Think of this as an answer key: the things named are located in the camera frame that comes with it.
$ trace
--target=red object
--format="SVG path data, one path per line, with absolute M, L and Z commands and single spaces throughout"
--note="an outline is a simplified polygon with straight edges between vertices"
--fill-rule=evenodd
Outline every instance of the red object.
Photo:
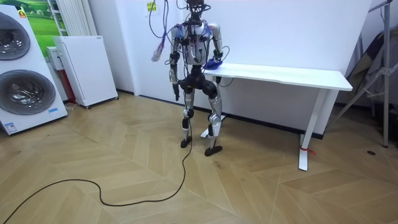
M 304 148 L 300 148 L 301 150 L 303 150 L 303 151 L 308 151 L 308 152 L 311 152 L 312 154 L 314 154 L 314 155 L 317 155 L 314 151 L 312 151 L 311 149 L 304 149 Z
M 76 104 L 76 98 L 75 98 L 75 94 L 73 94 L 73 90 L 72 90 L 72 86 L 69 83 L 68 77 L 67 77 L 67 73 L 65 72 L 65 70 L 59 70 L 57 71 L 58 75 L 61 79 L 61 83 L 63 86 L 63 89 L 65 90 L 65 93 L 67 94 L 68 100 L 71 103 Z

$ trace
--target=tripod stand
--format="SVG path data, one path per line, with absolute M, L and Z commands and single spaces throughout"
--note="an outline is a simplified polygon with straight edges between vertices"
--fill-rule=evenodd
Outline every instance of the tripod stand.
M 362 87 L 360 91 L 354 96 L 354 98 L 347 103 L 347 105 L 334 117 L 329 124 L 326 126 L 326 130 L 330 128 L 347 110 L 352 106 L 359 97 L 364 93 L 368 94 L 368 97 L 384 95 L 384 115 L 383 115 L 383 146 L 388 147 L 388 130 L 389 130 L 389 84 L 390 75 L 398 70 L 398 64 L 394 67 L 390 67 L 390 3 L 392 0 L 387 0 L 374 6 L 369 10 L 373 12 L 376 9 L 384 7 L 384 64 L 370 79 L 370 81 Z M 359 36 L 358 49 L 360 57 L 363 55 L 362 36 Z M 371 93 L 368 88 L 380 77 L 384 79 L 384 91 L 382 93 Z

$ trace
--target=humanoid robot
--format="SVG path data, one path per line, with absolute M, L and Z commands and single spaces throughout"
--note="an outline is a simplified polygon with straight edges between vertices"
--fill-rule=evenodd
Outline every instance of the humanoid robot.
M 205 151 L 205 156 L 211 156 L 222 150 L 221 146 L 215 145 L 221 128 L 222 102 L 218 91 L 221 77 L 216 77 L 212 82 L 206 80 L 202 72 L 202 66 L 209 67 L 209 63 L 217 66 L 222 63 L 223 43 L 220 27 L 216 24 L 208 24 L 207 21 L 200 19 L 202 12 L 210 8 L 209 5 L 204 3 L 204 0 L 187 0 L 187 8 L 190 11 L 190 18 L 184 23 L 176 25 L 171 30 L 170 81 L 173 83 L 176 100 L 179 99 L 178 86 L 184 90 L 185 95 L 185 109 L 182 120 L 182 148 L 187 147 L 192 141 L 189 120 L 193 118 L 194 114 L 195 90 L 202 90 L 208 96 L 213 112 L 208 117 L 208 138 L 210 141 L 209 147 Z M 214 57 L 207 62 L 211 40 L 215 46 Z M 180 53 L 184 59 L 184 69 L 188 72 L 188 65 L 192 66 L 191 72 L 188 72 L 188 75 L 183 80 L 178 80 L 177 78 L 177 62 L 180 59 Z

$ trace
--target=red tag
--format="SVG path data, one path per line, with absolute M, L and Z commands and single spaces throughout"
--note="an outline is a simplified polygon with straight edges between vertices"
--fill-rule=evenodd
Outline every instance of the red tag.
M 304 149 L 304 148 L 300 148 L 301 150 L 303 150 L 303 151 L 308 151 L 308 152 L 310 152 L 310 153 L 312 153 L 312 154 L 314 154 L 314 155 L 317 155 L 314 151 L 312 151 L 311 149 Z

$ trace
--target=robot leg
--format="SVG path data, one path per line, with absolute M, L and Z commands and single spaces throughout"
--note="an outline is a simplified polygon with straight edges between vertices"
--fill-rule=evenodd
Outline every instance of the robot leg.
M 181 142 L 181 148 L 186 148 L 188 144 L 192 141 L 192 133 L 190 133 L 190 122 L 189 120 L 193 118 L 193 101 L 195 99 L 195 89 L 186 88 L 185 93 L 185 108 L 183 111 L 184 119 L 182 119 L 182 132 L 183 140 Z
M 213 113 L 209 115 L 209 148 L 205 151 L 205 156 L 211 156 L 214 153 L 220 152 L 223 147 L 216 146 L 217 137 L 221 129 L 221 113 L 223 110 L 223 102 L 221 95 L 218 94 L 217 87 L 213 82 L 205 81 L 203 84 L 203 92 L 208 95 L 209 102 Z

